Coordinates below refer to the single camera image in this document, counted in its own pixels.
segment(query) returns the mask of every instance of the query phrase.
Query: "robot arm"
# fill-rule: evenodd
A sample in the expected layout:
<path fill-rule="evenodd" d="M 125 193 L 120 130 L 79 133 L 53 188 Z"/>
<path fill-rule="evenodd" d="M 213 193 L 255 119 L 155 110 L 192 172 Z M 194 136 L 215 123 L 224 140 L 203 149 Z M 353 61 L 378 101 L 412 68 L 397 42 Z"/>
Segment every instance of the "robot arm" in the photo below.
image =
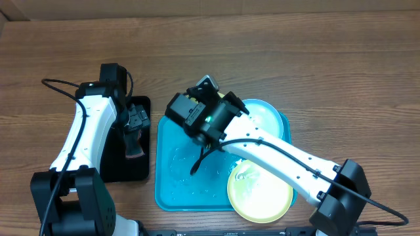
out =
<path fill-rule="evenodd" d="M 248 116 L 249 112 L 242 101 L 232 92 L 221 97 L 216 82 L 208 75 L 197 86 L 187 89 L 185 94 L 176 94 L 168 104 L 165 115 L 180 125 L 195 143 L 212 148 L 220 146 L 225 151 L 253 161 L 287 182 L 316 207 L 309 221 L 327 235 L 349 235 L 366 202 L 321 179 L 320 174 L 367 198 L 371 195 L 360 165 L 346 160 L 339 166 L 259 129 Z M 244 138 L 267 142 L 297 161 L 258 142 L 232 142 Z M 192 173 L 200 162 L 201 158 L 194 165 Z M 316 174 L 308 171 L 305 165 Z"/>
<path fill-rule="evenodd" d="M 52 195 L 57 176 L 65 171 L 59 194 L 53 199 L 47 221 L 45 235 L 103 235 L 137 236 L 142 227 L 133 220 L 127 220 L 115 212 L 115 205 L 100 178 L 100 161 L 110 129 L 116 129 L 123 140 L 123 130 L 127 126 L 135 128 L 125 105 L 127 93 L 127 71 L 118 64 L 102 64 L 100 79 L 82 83 L 75 97 L 86 109 L 87 118 L 81 139 L 73 159 L 63 170 L 68 154 L 82 123 L 83 112 L 76 104 L 75 118 L 67 140 L 50 171 L 37 172 L 31 180 L 31 192 L 39 218 Z M 61 196 L 77 192 L 78 201 L 62 201 Z"/>
<path fill-rule="evenodd" d="M 314 170 L 318 170 L 331 180 L 334 180 L 337 175 L 333 170 L 335 166 L 338 166 L 336 163 L 315 157 L 272 136 L 265 130 L 258 128 L 252 122 L 249 115 L 242 114 L 240 117 L 234 117 L 224 130 L 224 133 L 226 134 L 226 138 L 221 140 L 221 143 L 240 138 L 264 140 L 290 153 L 298 160 Z M 304 167 L 271 147 L 255 143 L 235 143 L 224 146 L 223 150 L 246 158 L 260 167 L 265 168 L 296 189 L 309 204 L 315 207 L 320 203 L 317 197 L 319 192 L 326 193 L 331 186 L 330 183 L 314 176 L 311 172 L 305 170 Z"/>

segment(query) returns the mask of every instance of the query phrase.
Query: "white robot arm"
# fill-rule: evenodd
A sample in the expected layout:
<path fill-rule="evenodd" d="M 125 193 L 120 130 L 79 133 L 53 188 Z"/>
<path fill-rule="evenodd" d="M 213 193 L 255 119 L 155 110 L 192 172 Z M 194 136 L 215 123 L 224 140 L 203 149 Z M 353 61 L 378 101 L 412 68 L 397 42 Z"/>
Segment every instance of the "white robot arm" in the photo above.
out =
<path fill-rule="evenodd" d="M 234 117 L 224 130 L 224 133 L 226 134 L 226 138 L 221 140 L 221 143 L 240 138 L 264 140 L 290 153 L 298 160 L 307 164 L 314 170 L 318 170 L 331 180 L 334 180 L 337 175 L 333 169 L 335 166 L 338 166 L 338 164 L 333 161 L 315 157 L 272 136 L 265 130 L 258 128 L 246 114 L 242 114 L 240 117 Z M 312 206 L 316 207 L 320 203 L 320 200 L 317 197 L 319 192 L 322 191 L 326 193 L 331 186 L 330 183 L 308 172 L 304 167 L 298 165 L 295 161 L 271 147 L 258 145 L 256 143 L 235 143 L 224 146 L 223 150 L 248 159 L 281 178 L 291 187 L 296 189 Z"/>
<path fill-rule="evenodd" d="M 129 123 L 125 105 L 126 84 L 125 68 L 117 64 L 102 64 L 100 80 L 82 83 L 77 89 L 73 125 L 61 152 L 50 171 L 37 172 L 31 180 L 33 200 L 42 223 L 40 234 L 138 236 L 142 231 L 139 222 L 115 213 L 114 202 L 99 176 L 110 129 L 118 130 L 115 133 L 123 136 L 123 129 Z M 85 114 L 79 102 L 85 108 Z M 84 119 L 84 129 L 76 142 Z M 72 160 L 65 168 L 75 144 Z M 58 193 L 53 194 L 53 186 L 59 186 Z M 62 201 L 60 196 L 68 192 L 77 192 L 79 200 Z"/>

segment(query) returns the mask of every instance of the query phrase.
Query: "blue plastic tray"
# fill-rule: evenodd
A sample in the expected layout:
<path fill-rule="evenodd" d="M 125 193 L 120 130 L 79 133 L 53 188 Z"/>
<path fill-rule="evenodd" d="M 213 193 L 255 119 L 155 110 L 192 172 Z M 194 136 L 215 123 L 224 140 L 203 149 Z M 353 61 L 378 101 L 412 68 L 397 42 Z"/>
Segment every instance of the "blue plastic tray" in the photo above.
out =
<path fill-rule="evenodd" d="M 283 121 L 283 140 L 291 144 L 289 121 Z M 156 184 L 157 205 L 167 211 L 222 211 L 234 210 L 229 202 L 226 185 L 230 173 L 243 159 L 237 155 L 216 151 L 203 160 L 195 175 L 192 165 L 200 155 L 183 129 L 163 117 L 157 128 Z M 293 190 L 293 200 L 297 192 Z"/>

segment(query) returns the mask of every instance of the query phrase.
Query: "wooden table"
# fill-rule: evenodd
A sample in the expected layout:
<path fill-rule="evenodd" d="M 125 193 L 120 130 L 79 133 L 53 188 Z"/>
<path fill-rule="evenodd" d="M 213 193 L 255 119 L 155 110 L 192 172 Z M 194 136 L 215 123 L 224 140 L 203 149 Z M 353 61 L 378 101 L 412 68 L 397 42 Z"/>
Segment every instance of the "wooden table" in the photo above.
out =
<path fill-rule="evenodd" d="M 265 100 L 286 114 L 297 147 L 360 163 L 372 199 L 411 220 L 379 227 L 380 235 L 420 231 L 420 12 L 10 22 L 0 55 L 1 235 L 37 235 L 30 179 L 49 168 L 74 118 L 74 102 L 40 80 L 94 81 L 109 62 L 133 74 L 134 95 L 149 96 L 153 110 L 150 179 L 108 184 L 120 215 L 148 229 L 309 224 L 313 208 L 302 198 L 266 225 L 235 212 L 164 212 L 156 205 L 158 121 L 174 93 L 209 73 L 222 92 Z M 396 218 L 367 206 L 361 220 Z"/>

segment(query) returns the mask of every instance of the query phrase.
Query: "wood grain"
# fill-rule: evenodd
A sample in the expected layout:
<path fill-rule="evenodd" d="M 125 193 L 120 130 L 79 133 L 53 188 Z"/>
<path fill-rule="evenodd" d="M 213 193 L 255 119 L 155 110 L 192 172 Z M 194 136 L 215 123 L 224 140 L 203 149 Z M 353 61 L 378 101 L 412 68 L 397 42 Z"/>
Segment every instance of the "wood grain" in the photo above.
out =
<path fill-rule="evenodd" d="M 203 75 L 222 92 L 259 98 L 286 114 L 293 143 L 314 155 L 360 163 L 372 198 L 406 214 L 420 231 L 420 12 L 132 18 L 9 22 L 0 38 L 0 235 L 36 235 L 29 189 L 47 170 L 73 120 L 74 103 L 45 77 L 98 79 L 118 62 L 134 95 L 152 100 L 152 161 L 146 183 L 108 184 L 117 211 L 148 229 L 279 229 L 308 225 L 301 198 L 277 222 L 235 212 L 164 212 L 154 201 L 158 121 L 174 93 Z M 367 206 L 362 220 L 396 220 Z"/>
<path fill-rule="evenodd" d="M 0 0 L 30 20 L 419 10 L 418 0 Z"/>

